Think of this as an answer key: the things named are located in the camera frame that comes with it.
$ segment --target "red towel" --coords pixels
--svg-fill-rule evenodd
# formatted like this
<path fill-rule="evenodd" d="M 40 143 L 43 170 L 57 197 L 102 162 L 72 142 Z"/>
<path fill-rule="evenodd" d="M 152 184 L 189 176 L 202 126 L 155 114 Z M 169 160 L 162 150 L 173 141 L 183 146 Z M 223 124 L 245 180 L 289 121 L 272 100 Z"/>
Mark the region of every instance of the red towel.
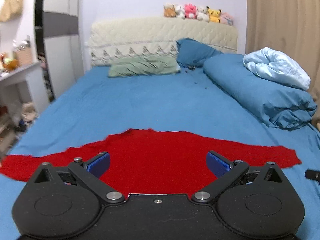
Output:
<path fill-rule="evenodd" d="M 109 135 L 104 141 L 44 157 L 9 155 L 0 173 L 28 181 L 42 162 L 67 166 L 74 157 L 87 161 L 102 151 L 108 151 L 110 168 L 100 179 L 125 196 L 129 193 L 187 193 L 191 196 L 216 179 L 205 162 L 209 150 L 232 161 L 246 161 L 251 166 L 274 161 L 281 168 L 287 168 L 301 163 L 294 150 L 282 146 L 251 146 L 183 131 L 129 129 Z"/>

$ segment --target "pink plush toy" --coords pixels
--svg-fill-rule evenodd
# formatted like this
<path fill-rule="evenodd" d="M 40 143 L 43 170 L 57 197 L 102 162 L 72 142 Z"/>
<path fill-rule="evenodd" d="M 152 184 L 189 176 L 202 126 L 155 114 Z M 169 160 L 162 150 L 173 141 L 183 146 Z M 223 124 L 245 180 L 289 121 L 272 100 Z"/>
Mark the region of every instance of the pink plush toy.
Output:
<path fill-rule="evenodd" d="M 220 15 L 220 23 L 233 25 L 233 17 L 228 13 L 222 13 Z"/>
<path fill-rule="evenodd" d="M 187 19 L 196 19 L 197 18 L 197 7 L 191 3 L 184 6 L 185 15 Z"/>

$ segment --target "blue bed sheet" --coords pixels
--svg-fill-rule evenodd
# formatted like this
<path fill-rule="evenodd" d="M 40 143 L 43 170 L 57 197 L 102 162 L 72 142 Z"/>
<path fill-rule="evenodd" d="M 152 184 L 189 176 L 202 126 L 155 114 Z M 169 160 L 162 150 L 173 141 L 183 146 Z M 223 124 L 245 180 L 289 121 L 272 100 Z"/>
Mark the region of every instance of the blue bed sheet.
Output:
<path fill-rule="evenodd" d="M 128 128 L 184 130 L 252 145 L 283 145 L 295 149 L 302 160 L 301 165 L 284 169 L 306 209 L 298 237 L 320 239 L 320 186 L 304 178 L 306 169 L 320 168 L 320 140 L 315 129 L 267 127 L 219 89 L 202 69 L 115 79 L 107 75 L 108 68 L 96 67 L 80 78 L 44 111 L 11 153 L 43 156 L 102 140 Z M 23 186 L 22 182 L 0 176 L 0 239 L 19 236 L 11 208 Z"/>

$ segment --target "stuffed animal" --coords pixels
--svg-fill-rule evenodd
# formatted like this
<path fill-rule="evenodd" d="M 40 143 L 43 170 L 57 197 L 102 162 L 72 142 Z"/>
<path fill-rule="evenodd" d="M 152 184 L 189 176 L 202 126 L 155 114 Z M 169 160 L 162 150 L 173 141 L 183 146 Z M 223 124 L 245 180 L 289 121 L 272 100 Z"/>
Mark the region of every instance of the stuffed animal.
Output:
<path fill-rule="evenodd" d="M 197 18 L 197 7 L 191 3 L 184 6 L 185 16 L 187 19 L 196 19 Z"/>
<path fill-rule="evenodd" d="M 209 6 L 207 6 L 208 9 L 208 13 L 209 13 L 209 19 L 211 22 L 214 23 L 219 23 L 220 22 L 220 15 L 221 15 L 221 10 L 219 9 L 217 10 L 212 10 L 209 8 Z"/>
<path fill-rule="evenodd" d="M 222 13 L 220 15 L 220 23 L 233 25 L 233 17 L 228 13 Z"/>
<path fill-rule="evenodd" d="M 185 19 L 186 16 L 185 14 L 185 10 L 184 7 L 182 5 L 178 5 L 176 4 L 174 11 L 176 12 L 177 18 L 181 18 L 181 19 Z"/>
<path fill-rule="evenodd" d="M 199 21 L 204 20 L 205 22 L 210 22 L 209 15 L 207 15 L 208 9 L 206 7 L 200 6 L 197 8 L 197 19 Z"/>
<path fill-rule="evenodd" d="M 176 12 L 174 11 L 174 6 L 172 3 L 166 3 L 164 6 L 164 17 L 175 17 Z"/>

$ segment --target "quilted headboard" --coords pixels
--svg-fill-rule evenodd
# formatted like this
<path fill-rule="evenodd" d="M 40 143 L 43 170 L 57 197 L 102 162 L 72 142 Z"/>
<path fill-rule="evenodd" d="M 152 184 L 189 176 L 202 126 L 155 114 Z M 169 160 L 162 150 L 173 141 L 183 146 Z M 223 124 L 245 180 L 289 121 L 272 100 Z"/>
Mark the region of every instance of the quilted headboard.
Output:
<path fill-rule="evenodd" d="M 120 57 L 167 54 L 176 57 L 176 41 L 191 38 L 222 52 L 236 53 L 235 27 L 192 19 L 145 17 L 95 22 L 88 45 L 92 65 L 108 65 Z"/>

